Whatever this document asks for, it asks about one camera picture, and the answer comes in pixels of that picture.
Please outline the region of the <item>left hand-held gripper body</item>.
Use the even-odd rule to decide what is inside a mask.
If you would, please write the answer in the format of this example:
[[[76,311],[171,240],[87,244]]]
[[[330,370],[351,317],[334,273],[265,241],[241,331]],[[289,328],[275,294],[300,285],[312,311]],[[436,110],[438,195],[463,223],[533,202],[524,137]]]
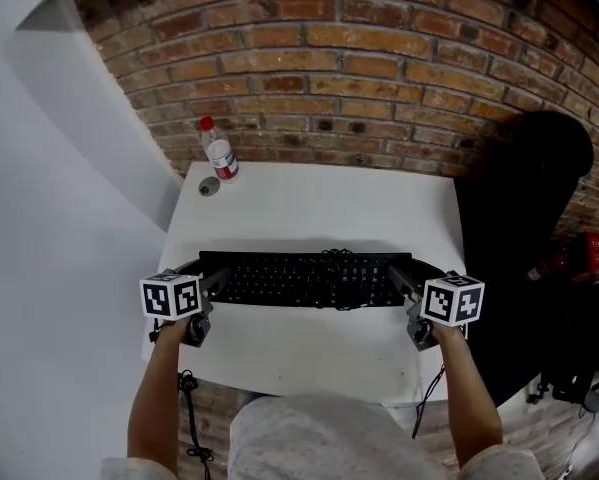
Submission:
[[[164,271],[140,280],[143,313],[153,320],[149,341],[155,343],[160,331],[179,320],[188,323],[183,342],[200,348],[210,328],[209,314],[213,309],[202,294],[198,276]]]

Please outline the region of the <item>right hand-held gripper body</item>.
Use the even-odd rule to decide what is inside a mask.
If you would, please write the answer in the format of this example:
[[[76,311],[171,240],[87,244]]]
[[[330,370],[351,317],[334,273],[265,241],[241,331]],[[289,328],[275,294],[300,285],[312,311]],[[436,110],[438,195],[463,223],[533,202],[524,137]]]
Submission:
[[[415,348],[425,351],[437,345],[433,324],[460,327],[480,318],[485,283],[466,275],[426,280],[423,294],[408,309],[407,332]]]

